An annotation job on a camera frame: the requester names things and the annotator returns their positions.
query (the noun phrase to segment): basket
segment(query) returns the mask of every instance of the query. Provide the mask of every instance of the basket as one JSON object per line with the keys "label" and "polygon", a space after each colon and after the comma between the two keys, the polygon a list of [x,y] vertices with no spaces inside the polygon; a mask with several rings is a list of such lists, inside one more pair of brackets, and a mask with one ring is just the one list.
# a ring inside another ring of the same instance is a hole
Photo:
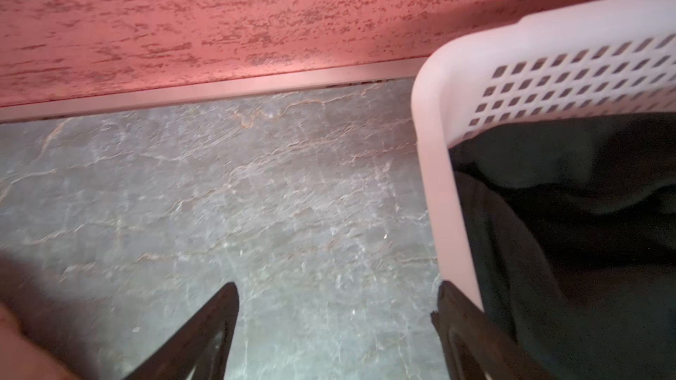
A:
{"label": "basket", "polygon": [[448,148],[504,123],[676,111],[676,0],[596,0],[461,38],[412,92],[439,270],[481,295]]}

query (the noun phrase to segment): dark fabric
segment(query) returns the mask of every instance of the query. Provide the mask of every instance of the dark fabric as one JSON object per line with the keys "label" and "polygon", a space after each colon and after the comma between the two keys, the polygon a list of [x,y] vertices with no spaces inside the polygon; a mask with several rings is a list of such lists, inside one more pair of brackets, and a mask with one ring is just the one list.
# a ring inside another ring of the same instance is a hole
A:
{"label": "dark fabric", "polygon": [[486,314],[561,379],[676,379],[676,116],[504,125],[451,150]]}

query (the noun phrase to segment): textured wall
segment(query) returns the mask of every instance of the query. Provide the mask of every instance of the textured wall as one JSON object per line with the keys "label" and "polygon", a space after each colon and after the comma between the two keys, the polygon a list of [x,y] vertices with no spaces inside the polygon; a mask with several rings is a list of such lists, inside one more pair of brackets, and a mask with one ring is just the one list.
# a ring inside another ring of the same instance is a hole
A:
{"label": "textured wall", "polygon": [[0,105],[388,61],[584,0],[0,0]]}

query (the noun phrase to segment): wall trim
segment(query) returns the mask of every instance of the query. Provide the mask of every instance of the wall trim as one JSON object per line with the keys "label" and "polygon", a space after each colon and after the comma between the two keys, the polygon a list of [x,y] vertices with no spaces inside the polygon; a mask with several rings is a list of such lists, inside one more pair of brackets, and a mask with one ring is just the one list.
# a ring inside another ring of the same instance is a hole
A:
{"label": "wall trim", "polygon": [[0,122],[28,121],[81,114],[116,112],[156,106],[272,94],[341,84],[414,77],[427,58],[357,64],[328,69],[216,81],[178,87],[144,89],[103,96],[0,107]]}

